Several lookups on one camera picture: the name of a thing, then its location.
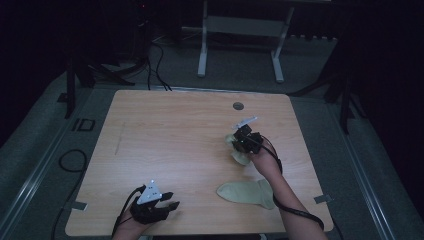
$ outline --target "dark background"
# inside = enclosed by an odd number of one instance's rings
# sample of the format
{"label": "dark background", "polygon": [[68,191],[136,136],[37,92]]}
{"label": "dark background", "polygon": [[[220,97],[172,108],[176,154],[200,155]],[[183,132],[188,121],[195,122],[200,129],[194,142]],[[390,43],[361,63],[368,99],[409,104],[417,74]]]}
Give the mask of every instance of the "dark background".
{"label": "dark background", "polygon": [[[176,41],[181,26],[201,26],[202,1],[153,2],[145,1],[148,8],[141,9],[143,14]],[[210,10],[222,15],[261,17],[265,13],[281,18],[286,9],[276,11],[278,1],[261,3],[263,11],[256,11],[259,6],[255,1],[211,2]],[[291,35],[338,38],[325,71],[347,69],[351,73],[354,93],[359,95],[423,216],[423,3],[333,1],[331,6],[294,5]],[[132,6],[130,1],[111,0],[0,3],[0,145],[47,85],[65,71],[69,52],[80,49],[99,63],[111,64],[130,52],[135,24],[140,21],[140,9]]]}

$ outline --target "wooden table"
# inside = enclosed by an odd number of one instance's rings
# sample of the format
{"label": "wooden table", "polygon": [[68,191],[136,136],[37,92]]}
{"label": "wooden table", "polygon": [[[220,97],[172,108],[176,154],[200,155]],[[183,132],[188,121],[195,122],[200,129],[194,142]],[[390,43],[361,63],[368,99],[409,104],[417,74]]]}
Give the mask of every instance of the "wooden table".
{"label": "wooden table", "polygon": [[[235,110],[235,102],[244,109]],[[253,115],[253,132],[273,143],[294,192],[331,230],[326,203],[314,201],[323,193],[286,95],[121,90],[76,199],[87,209],[72,210],[66,233],[110,235],[128,195],[152,179],[181,204],[146,235],[284,232],[277,208],[232,203],[216,194],[226,182],[263,178],[253,164],[238,164],[224,141],[233,125]]]}

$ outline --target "hand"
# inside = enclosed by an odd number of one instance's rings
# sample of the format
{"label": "hand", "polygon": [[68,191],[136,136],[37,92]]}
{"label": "hand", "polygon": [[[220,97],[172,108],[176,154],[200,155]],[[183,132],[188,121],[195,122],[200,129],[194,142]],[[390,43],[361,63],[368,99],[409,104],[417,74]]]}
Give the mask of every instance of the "hand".
{"label": "hand", "polygon": [[[271,143],[268,142],[268,140],[264,139],[262,145],[273,152],[275,156],[277,156],[275,149],[272,147]],[[258,172],[262,174],[268,181],[270,181],[272,178],[281,176],[276,159],[264,148],[261,148],[257,154],[247,154],[247,157],[253,162]]]}
{"label": "hand", "polygon": [[118,226],[113,240],[138,240],[143,232],[151,225],[144,225],[134,220],[128,208],[122,215],[121,224]]}

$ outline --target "table top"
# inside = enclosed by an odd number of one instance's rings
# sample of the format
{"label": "table top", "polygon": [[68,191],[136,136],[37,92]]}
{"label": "table top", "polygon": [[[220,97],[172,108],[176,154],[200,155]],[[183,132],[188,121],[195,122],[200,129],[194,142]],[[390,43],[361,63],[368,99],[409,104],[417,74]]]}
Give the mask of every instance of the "table top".
{"label": "table top", "polygon": [[[235,102],[244,109],[235,110]],[[249,126],[273,143],[293,191],[331,230],[327,204],[314,201],[323,193],[286,95],[120,90],[76,199],[87,208],[72,210],[66,233],[110,235],[129,194],[150,180],[181,203],[146,235],[285,232],[278,208],[233,203],[216,193],[227,182],[263,179],[252,163],[237,163],[225,143],[232,126],[252,116],[258,119]]]}

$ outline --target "gray carpet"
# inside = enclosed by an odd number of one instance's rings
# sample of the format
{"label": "gray carpet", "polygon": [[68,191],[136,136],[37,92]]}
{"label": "gray carpet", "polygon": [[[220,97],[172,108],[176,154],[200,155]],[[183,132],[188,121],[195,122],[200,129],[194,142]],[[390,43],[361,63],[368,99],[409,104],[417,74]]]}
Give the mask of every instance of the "gray carpet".
{"label": "gray carpet", "polygon": [[[274,81],[270,54],[263,47],[247,48],[241,46],[240,42],[234,44],[234,39],[228,44],[223,43],[222,36],[214,37],[215,41],[211,41],[209,46],[205,78],[196,76],[199,57],[197,35],[180,45],[168,45],[169,41],[164,38],[157,40],[165,53],[159,69],[162,79],[174,89],[181,87],[287,93],[316,80],[335,44],[326,40],[287,40],[281,56],[286,81],[278,84]],[[154,66],[159,58],[159,48],[152,48],[151,59]],[[106,82],[97,84],[93,90],[78,88],[78,109],[70,120],[63,119],[65,105],[56,102],[59,94],[64,91],[64,76],[52,82],[21,127],[0,150],[1,216],[8,212],[37,164],[46,159],[51,161],[32,201],[13,226],[15,228],[9,235],[10,239],[50,238],[55,217],[78,179],[77,173],[68,173],[59,168],[59,156],[77,148],[83,150],[89,158],[114,92],[122,88],[146,89],[146,76],[146,71],[143,71],[129,77],[128,80],[137,83],[135,87]],[[152,79],[152,84],[158,84],[155,78]],[[331,214],[344,239],[380,239],[381,235],[369,211],[369,202],[364,197],[351,155],[344,144],[345,136],[334,121],[339,108],[337,104],[325,104],[321,100],[325,88],[317,89],[302,98],[292,98],[292,101],[323,191],[334,198],[328,204]],[[349,140],[374,186],[392,227],[393,236],[396,239],[424,239],[424,225],[401,186],[372,126],[366,119],[355,116],[349,120]],[[95,120],[94,130],[72,131],[76,118]],[[69,167],[81,167],[81,155],[72,154],[66,160]],[[69,212],[65,211],[59,220],[56,231],[58,239],[71,239],[64,233],[68,216]],[[328,236],[331,239],[341,239],[335,229]],[[269,239],[280,237],[284,235],[268,235]]]}

